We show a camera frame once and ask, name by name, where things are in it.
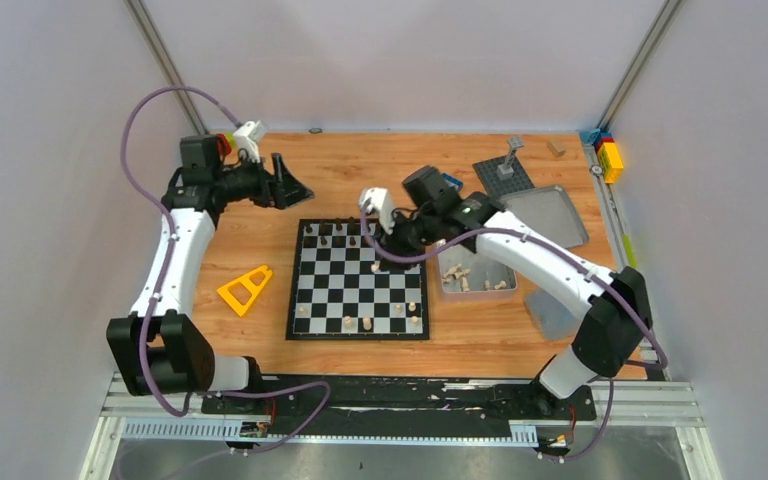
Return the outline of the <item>metal tin box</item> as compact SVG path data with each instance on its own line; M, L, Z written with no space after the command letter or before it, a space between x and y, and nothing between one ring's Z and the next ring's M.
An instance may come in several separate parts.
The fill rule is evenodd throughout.
M500 262L472 253L462 245L436 257L441 296L445 301L490 301L514 295L516 273Z

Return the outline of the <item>black white chessboard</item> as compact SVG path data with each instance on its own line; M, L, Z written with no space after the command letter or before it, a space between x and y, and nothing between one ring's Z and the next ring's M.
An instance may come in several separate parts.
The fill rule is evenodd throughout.
M302 219L298 223L285 338L288 340L428 340L430 307L426 266L373 274L376 252L353 219ZM417 312L408 311L410 302ZM403 314L394 312L403 305ZM299 317L306 306L309 316ZM341 332L345 316L356 319L357 332ZM410 326L412 316L421 328ZM373 330L362 330L369 317Z

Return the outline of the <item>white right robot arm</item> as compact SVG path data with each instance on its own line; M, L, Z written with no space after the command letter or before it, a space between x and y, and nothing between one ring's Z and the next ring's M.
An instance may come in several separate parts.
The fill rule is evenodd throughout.
M520 273L575 320L571 344L547 362L530 392L540 415L558 416L579 387L614 377L633 362L642 340L653 341L648 290L638 270L613 271L571 253L487 194L462 197L433 166L402 186L416 206L411 214L398 212L385 188L368 188L358 200L363 224L371 214L378 217L376 232L362 234L382 269L405 270L462 245Z

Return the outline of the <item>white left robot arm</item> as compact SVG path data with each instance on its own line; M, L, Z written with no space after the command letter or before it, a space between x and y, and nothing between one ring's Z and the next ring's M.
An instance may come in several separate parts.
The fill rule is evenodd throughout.
M229 145L217 135L184 137L179 148L181 165L156 202L160 238L146 285L129 314L109 322L106 339L131 395L228 390L231 404L253 413L267 390L256 360L216 354L191 319L201 264L229 204L249 200L284 210L314 193L279 153L267 170L246 152L225 165Z

